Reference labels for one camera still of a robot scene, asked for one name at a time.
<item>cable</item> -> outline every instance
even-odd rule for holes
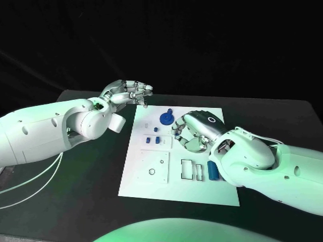
[[[59,159],[61,154],[58,155],[58,158],[56,158],[55,162],[51,164],[51,166],[43,170],[43,172],[42,172],[38,176],[35,176],[30,180],[28,180],[26,182],[23,182],[23,183],[19,184],[17,186],[15,186],[15,187],[12,187],[12,188],[9,188],[9,189],[0,191],[0,194],[9,192],[10,190],[19,188],[20,186],[26,185],[30,181],[33,181],[33,180],[35,180],[35,179],[36,179],[36,178],[38,178],[38,177],[39,177],[39,176],[41,176],[41,175],[42,175],[42,174],[51,169],[51,167],[55,165],[55,163],[58,162],[58,159]]]
[[[49,182],[51,182],[51,180],[52,180],[52,178],[54,178],[54,176],[55,176],[55,174],[56,174],[56,172],[58,172],[58,168],[59,168],[59,164],[61,164],[61,161],[62,161],[62,156],[64,156],[64,152],[59,154],[59,162],[58,162],[58,167],[56,167],[56,170],[55,170],[55,172],[54,172],[54,174],[52,174],[52,176],[51,176],[51,179],[49,179],[49,181],[46,182],[46,184],[43,185],[43,187],[26,198],[26,199],[23,199],[22,201],[19,201],[19,202],[16,202],[15,204],[10,204],[10,205],[7,205],[7,206],[4,206],[4,207],[0,207],[0,209],[4,209],[4,208],[9,208],[9,207],[12,207],[12,206],[15,206],[15,205],[17,205],[17,204],[20,204],[22,202],[25,202],[26,200],[29,200],[42,190],[43,190],[43,188],[46,187],[46,185],[49,184]]]
[[[274,142],[274,143],[277,143],[277,144],[280,144],[280,145],[284,144],[281,141],[279,141],[279,140],[276,140],[276,139],[273,139],[273,138],[267,138],[267,137],[263,137],[263,136],[260,136],[260,135],[253,134],[251,132],[248,132],[248,131],[247,131],[244,128],[241,128],[241,127],[235,127],[235,129],[237,129],[237,130],[242,130],[242,131],[245,131],[250,135],[253,135],[254,137],[257,137],[257,138],[260,138],[260,139],[263,139],[263,140],[268,140],[268,141],[271,141],[271,142]]]

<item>robotic hand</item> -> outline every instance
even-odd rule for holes
[[[191,141],[180,136],[185,127],[195,136]],[[205,152],[211,146],[209,160],[234,186],[251,188],[280,203],[323,216],[322,152],[284,145],[240,127],[228,129],[208,111],[183,115],[172,134],[191,152]],[[279,144],[268,146],[261,140]]]
[[[100,97],[28,107],[0,118],[0,167],[43,160],[79,143],[97,139],[110,128],[117,133],[126,119],[116,114],[126,104],[147,107],[153,87],[118,80]]]

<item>table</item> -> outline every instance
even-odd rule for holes
[[[64,91],[58,101],[90,98],[100,92]],[[150,105],[221,107],[225,123],[286,144],[323,152],[323,125],[306,101],[154,95]],[[180,217],[245,228],[281,241],[323,241],[323,217],[238,188],[241,207],[118,197],[136,106],[120,115],[120,134],[107,130],[94,141],[65,152],[58,174],[26,202],[0,210],[0,234],[49,241],[92,241],[121,226],[156,218]],[[19,165],[7,187],[32,178],[54,158]],[[52,172],[0,195],[0,206],[28,197]]]

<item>blue object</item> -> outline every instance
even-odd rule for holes
[[[170,125],[175,122],[173,110],[169,108],[167,112],[160,115],[160,123],[163,125]]]
[[[208,161],[209,180],[219,180],[218,166],[214,161]]]

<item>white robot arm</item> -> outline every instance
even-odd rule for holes
[[[126,103],[147,107],[152,86],[136,81],[111,83],[100,97],[28,107],[0,118],[0,167],[43,160],[110,128],[117,133],[126,119],[116,114]]]
[[[191,141],[180,136],[185,127],[195,136]],[[208,111],[183,115],[172,132],[189,151],[205,152],[212,146],[209,160],[234,186],[251,188],[277,202],[323,216],[322,152],[284,145],[240,127],[227,129]],[[279,144],[268,146],[261,140]]]

